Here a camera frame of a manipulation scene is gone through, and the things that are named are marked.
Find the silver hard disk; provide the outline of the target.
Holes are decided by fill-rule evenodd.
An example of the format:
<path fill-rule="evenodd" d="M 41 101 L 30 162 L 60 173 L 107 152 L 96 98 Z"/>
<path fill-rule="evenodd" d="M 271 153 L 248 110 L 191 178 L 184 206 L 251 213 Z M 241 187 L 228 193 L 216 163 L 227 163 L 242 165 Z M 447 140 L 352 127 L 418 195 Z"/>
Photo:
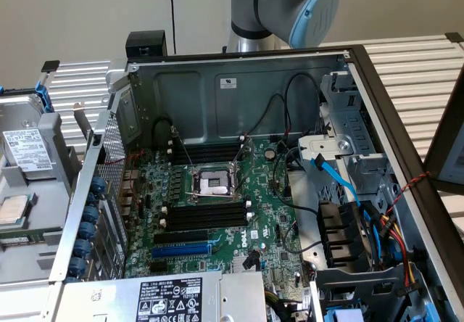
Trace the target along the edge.
<path fill-rule="evenodd" d="M 35 94 L 0 95 L 0 151 L 29 181 L 54 177 L 49 145 L 38 129 L 44 113 Z"/>

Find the green RAM stick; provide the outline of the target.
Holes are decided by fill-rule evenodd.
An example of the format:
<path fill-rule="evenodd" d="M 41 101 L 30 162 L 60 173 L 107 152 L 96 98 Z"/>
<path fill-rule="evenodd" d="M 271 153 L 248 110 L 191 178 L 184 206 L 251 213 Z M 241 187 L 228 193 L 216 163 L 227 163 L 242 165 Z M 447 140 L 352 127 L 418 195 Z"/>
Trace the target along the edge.
<path fill-rule="evenodd" d="M 6 247 L 40 243 L 55 245 L 59 243 L 61 235 L 61 228 L 9 231 L 0 233 L 0 245 Z"/>

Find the silver disk bay bracket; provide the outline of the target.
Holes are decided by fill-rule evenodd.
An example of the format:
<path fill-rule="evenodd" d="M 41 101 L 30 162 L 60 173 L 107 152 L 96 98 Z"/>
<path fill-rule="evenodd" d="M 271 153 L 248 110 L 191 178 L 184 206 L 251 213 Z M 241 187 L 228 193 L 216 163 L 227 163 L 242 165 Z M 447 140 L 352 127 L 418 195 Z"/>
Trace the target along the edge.
<path fill-rule="evenodd" d="M 354 153 L 353 146 L 346 136 L 330 137 L 328 135 L 303 136 L 298 140 L 302 150 L 302 159 L 310 161 L 321 154 L 325 160 Z"/>

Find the black box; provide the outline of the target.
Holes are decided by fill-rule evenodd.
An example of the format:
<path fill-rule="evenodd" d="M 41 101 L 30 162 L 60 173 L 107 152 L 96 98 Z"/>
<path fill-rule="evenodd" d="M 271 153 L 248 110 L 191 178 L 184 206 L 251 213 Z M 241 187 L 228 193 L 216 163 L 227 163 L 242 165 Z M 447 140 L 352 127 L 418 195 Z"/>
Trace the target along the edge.
<path fill-rule="evenodd" d="M 164 30 L 130 32 L 125 51 L 128 59 L 137 57 L 166 57 L 167 44 Z"/>

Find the blue card retainer clip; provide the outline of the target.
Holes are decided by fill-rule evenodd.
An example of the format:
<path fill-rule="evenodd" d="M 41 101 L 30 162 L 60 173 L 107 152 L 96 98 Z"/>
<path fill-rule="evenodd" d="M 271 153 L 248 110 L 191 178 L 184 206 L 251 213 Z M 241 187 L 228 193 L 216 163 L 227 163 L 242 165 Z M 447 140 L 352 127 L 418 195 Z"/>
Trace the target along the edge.
<path fill-rule="evenodd" d="M 71 257 L 68 265 L 68 273 L 70 276 L 82 276 L 87 269 L 87 260 L 80 257 Z"/>
<path fill-rule="evenodd" d="M 96 238 L 96 226 L 93 223 L 81 222 L 78 227 L 78 238 L 93 242 Z"/>
<path fill-rule="evenodd" d="M 91 242 L 85 239 L 76 239 L 73 249 L 72 255 L 74 257 L 79 257 L 81 259 L 86 259 L 92 250 Z"/>
<path fill-rule="evenodd" d="M 88 205 L 83 209 L 82 221 L 95 225 L 99 219 L 99 216 L 99 210 L 94 206 Z"/>
<path fill-rule="evenodd" d="M 91 179 L 90 190 L 94 194 L 105 194 L 107 188 L 106 181 L 100 176 L 93 176 Z"/>

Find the green Dell motherboard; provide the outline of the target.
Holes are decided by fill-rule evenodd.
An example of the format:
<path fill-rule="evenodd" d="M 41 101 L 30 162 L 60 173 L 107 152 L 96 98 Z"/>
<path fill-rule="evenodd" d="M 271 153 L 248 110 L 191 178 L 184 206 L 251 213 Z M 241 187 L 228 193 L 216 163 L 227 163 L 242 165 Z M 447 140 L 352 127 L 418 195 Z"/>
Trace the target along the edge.
<path fill-rule="evenodd" d="M 273 149 L 275 159 L 267 160 L 265 150 Z M 186 200 L 186 189 L 194 165 L 173 165 L 172 150 L 148 151 L 131 161 L 127 170 L 139 170 L 138 191 L 128 216 L 129 247 L 124 277 L 137 278 L 181 273 L 232 273 L 232 261 L 247 256 L 262 275 L 264 286 L 279 297 L 297 298 L 311 277 L 304 266 L 298 237 L 297 212 L 291 208 L 291 187 L 286 168 L 291 161 L 286 150 L 268 140 L 254 142 L 254 169 L 241 187 L 248 211 L 247 226 L 204 229 L 212 245 L 210 255 L 152 258 L 152 249 L 179 244 L 154 244 L 153 236 L 166 231 L 159 225 L 162 214 L 172 206 L 195 205 Z M 149 265 L 166 261 L 168 272 L 151 273 Z"/>

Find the silver finned heatsink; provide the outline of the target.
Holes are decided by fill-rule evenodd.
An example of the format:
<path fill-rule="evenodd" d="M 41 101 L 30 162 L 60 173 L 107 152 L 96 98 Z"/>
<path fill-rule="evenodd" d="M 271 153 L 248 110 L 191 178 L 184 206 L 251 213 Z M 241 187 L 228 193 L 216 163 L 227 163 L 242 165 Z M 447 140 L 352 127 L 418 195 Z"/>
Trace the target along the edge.
<path fill-rule="evenodd" d="M 255 269 L 255 264 L 247 256 L 237 256 L 232 261 L 232 273 L 243 273 Z"/>

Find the CPU socket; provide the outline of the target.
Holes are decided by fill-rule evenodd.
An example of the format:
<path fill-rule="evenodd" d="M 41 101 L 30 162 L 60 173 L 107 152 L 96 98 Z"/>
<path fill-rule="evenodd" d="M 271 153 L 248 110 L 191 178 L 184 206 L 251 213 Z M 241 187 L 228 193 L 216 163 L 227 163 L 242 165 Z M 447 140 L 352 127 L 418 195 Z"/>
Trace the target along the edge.
<path fill-rule="evenodd" d="M 231 195 L 231 164 L 197 165 L 189 171 L 191 182 L 186 189 L 186 200 L 189 204 L 210 204 L 213 202 L 232 202 L 237 198 Z"/>

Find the black plastic fan shroud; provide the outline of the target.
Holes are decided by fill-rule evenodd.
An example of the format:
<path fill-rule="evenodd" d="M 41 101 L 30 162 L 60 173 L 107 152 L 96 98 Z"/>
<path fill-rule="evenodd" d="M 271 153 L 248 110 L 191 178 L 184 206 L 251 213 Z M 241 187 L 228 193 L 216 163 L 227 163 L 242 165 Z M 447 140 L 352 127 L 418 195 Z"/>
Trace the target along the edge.
<path fill-rule="evenodd" d="M 322 201 L 318 210 L 318 228 L 329 268 L 348 273 L 370 270 L 370 259 L 356 216 L 357 205 Z"/>

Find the grey metal disk bay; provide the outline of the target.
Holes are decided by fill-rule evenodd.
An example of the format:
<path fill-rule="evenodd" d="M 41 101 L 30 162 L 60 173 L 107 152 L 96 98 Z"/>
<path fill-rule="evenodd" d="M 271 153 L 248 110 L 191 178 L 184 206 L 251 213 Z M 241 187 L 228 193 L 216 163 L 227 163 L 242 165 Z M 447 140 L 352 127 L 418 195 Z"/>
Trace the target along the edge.
<path fill-rule="evenodd" d="M 328 133 L 341 150 L 341 174 L 359 199 L 370 200 L 379 212 L 386 212 L 392 203 L 394 173 L 354 78 L 347 71 L 331 72 L 322 77 L 320 90 L 327 103 Z"/>

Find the silver CPU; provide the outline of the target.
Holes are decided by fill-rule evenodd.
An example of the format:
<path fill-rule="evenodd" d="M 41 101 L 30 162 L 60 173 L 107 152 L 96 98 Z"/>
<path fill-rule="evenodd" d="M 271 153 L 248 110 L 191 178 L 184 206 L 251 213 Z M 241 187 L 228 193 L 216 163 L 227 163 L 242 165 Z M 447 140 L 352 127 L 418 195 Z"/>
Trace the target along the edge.
<path fill-rule="evenodd" d="M 24 228 L 31 209 L 29 195 L 10 196 L 0 204 L 0 228 Z"/>

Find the silver socket cover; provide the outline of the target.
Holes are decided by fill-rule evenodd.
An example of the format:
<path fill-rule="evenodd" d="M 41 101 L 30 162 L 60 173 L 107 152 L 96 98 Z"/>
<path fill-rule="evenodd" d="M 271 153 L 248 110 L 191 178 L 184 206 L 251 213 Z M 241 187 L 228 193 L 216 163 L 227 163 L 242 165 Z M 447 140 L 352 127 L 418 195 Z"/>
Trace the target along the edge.
<path fill-rule="evenodd" d="M 231 163 L 231 195 L 238 197 L 241 187 L 254 169 L 254 141 L 250 136 L 246 136 L 240 150 Z"/>

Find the blue disk caddy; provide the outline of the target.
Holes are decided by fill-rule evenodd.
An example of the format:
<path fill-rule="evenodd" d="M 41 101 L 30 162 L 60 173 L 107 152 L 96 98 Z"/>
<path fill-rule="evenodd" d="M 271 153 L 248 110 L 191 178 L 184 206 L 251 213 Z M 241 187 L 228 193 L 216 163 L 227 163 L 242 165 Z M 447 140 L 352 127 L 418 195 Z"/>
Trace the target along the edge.
<path fill-rule="evenodd" d="M 6 106 L 29 105 L 40 113 L 54 112 L 47 87 L 39 80 L 32 88 L 0 86 L 0 109 Z"/>

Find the RAM slot white latches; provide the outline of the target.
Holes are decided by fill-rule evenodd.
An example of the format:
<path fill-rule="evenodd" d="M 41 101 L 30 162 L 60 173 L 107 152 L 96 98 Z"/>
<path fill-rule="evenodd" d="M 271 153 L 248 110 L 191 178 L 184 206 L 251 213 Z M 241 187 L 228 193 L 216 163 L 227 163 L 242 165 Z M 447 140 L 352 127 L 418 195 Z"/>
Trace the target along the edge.
<path fill-rule="evenodd" d="M 249 221 L 246 216 L 238 215 L 213 215 L 160 218 L 159 225 L 166 231 L 196 231 L 214 228 L 234 228 L 247 226 Z"/>
<path fill-rule="evenodd" d="M 188 205 L 169 207 L 166 213 L 163 213 L 164 218 L 175 217 L 193 217 L 193 216 L 213 216 L 213 215 L 238 215 L 243 216 L 248 209 L 243 202 L 232 203 L 213 203 L 209 205 Z"/>
<path fill-rule="evenodd" d="M 178 155 L 184 156 L 184 155 L 186 155 L 186 153 L 185 153 L 182 149 L 172 149 L 172 154 L 173 154 L 173 156 L 178 156 Z M 236 153 L 232 153 L 232 154 L 218 154 L 218 153 L 216 153 L 216 154 L 188 154 L 188 155 L 189 155 L 189 156 L 197 156 L 197 155 L 207 155 L 207 156 L 208 156 L 208 155 L 209 155 L 209 156 L 211 156 L 211 155 L 225 155 L 225 156 L 235 157 Z"/>
<path fill-rule="evenodd" d="M 167 141 L 168 147 L 178 146 L 180 149 L 182 148 L 181 141 L 179 138 L 171 138 Z M 230 142 L 203 142 L 198 144 L 187 144 L 184 143 L 184 146 L 187 149 L 212 149 L 212 148 L 227 148 L 227 149 L 239 149 L 241 147 L 240 141 L 230 141 Z"/>

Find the blue expansion slot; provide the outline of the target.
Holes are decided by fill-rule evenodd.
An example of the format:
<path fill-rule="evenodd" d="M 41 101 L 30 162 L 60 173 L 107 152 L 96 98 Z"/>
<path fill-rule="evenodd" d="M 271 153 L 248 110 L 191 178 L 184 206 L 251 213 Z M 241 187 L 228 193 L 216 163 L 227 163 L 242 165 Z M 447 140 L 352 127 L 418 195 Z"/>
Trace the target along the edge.
<path fill-rule="evenodd" d="M 152 258 L 167 258 L 167 257 L 190 257 L 210 255 L 212 245 L 208 242 L 197 242 L 190 244 L 179 244 L 172 246 L 160 246 L 152 249 Z"/>

